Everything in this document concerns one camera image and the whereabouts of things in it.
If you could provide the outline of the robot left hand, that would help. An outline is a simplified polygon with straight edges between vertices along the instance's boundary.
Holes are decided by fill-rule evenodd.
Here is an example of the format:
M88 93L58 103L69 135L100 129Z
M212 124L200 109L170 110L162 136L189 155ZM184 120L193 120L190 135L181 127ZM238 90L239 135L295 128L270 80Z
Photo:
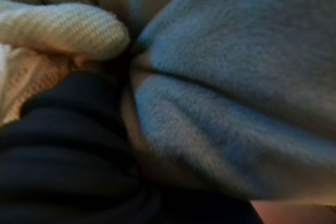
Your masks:
M135 167L111 83L72 73L1 129L1 223L261 223L249 202Z

